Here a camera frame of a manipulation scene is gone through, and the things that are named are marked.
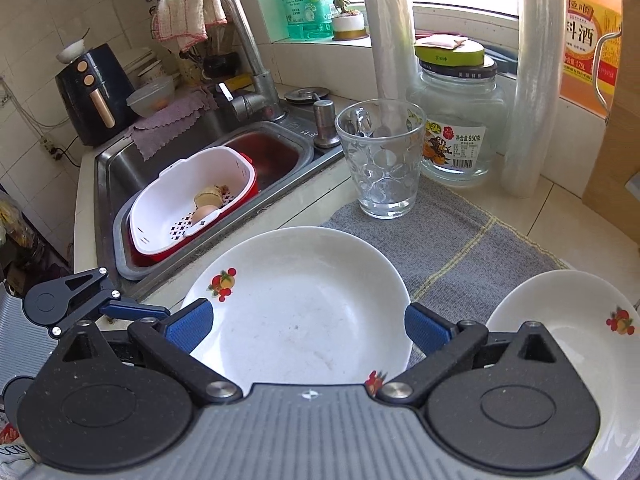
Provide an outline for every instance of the white towel with red trim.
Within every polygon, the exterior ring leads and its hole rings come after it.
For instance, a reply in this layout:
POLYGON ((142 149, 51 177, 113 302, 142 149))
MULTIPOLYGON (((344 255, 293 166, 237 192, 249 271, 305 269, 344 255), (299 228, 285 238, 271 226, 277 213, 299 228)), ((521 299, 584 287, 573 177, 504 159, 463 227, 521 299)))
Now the white towel with red trim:
POLYGON ((152 30, 156 40, 161 43, 175 40, 184 52, 207 39, 207 27, 225 23, 220 0, 160 0, 152 30))

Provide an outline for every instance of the countertop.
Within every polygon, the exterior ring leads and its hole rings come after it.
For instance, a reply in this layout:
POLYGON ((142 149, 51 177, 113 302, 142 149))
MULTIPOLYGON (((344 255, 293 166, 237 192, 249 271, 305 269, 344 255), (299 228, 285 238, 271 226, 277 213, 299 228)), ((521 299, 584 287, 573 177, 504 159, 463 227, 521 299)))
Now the countertop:
MULTIPOLYGON (((278 85, 281 94, 289 89, 278 85)), ((334 100, 337 110, 352 103, 338 97, 334 100)), ((94 235, 94 158, 99 151, 89 152, 82 158, 76 199, 75 272, 98 266, 94 235)), ((497 156, 492 172, 482 186, 455 191, 522 235, 528 235, 576 269, 603 277, 632 303, 640 298, 640 254, 632 240, 584 206, 577 196, 544 177, 540 178, 532 197, 519 199, 509 196, 500 187, 501 169, 502 158, 497 156)), ((178 308, 200 273, 229 248, 273 229, 321 224, 341 206, 355 199, 355 186, 345 161, 341 159, 181 269, 145 302, 178 308)), ((122 325, 117 322, 103 327, 122 328, 122 325)))

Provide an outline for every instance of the orange bottle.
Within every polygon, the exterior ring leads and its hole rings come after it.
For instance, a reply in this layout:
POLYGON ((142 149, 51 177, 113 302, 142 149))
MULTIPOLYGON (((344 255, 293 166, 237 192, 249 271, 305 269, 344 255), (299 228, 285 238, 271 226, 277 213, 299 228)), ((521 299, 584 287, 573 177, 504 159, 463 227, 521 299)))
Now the orange bottle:
MULTIPOLYGON (((622 24, 622 0, 568 0, 562 97, 606 117, 591 84, 596 42, 622 24)), ((620 38, 604 43, 600 56, 598 87, 610 105, 620 63, 620 38)))

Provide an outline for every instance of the white drain basket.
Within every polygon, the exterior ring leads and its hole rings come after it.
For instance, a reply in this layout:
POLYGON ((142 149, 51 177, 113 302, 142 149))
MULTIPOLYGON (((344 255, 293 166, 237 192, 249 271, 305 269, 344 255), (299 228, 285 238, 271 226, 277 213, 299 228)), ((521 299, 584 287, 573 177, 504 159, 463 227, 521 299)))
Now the white drain basket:
POLYGON ((136 250, 160 261, 246 202, 258 191, 250 162, 231 148, 216 146, 161 171, 131 208, 129 227, 136 250), (223 206, 191 226, 193 199, 210 186, 227 186, 223 206))

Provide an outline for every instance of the clear plastic tube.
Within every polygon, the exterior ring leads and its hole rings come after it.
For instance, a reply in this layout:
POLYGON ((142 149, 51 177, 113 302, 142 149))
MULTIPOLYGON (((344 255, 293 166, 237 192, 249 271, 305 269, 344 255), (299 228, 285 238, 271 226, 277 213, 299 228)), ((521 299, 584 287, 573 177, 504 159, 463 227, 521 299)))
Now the clear plastic tube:
POLYGON ((518 81, 502 186, 526 198, 536 189, 549 146, 562 77, 566 0, 519 0, 518 81))
POLYGON ((405 100, 418 79, 412 5, 407 0, 364 0, 378 97, 405 100))

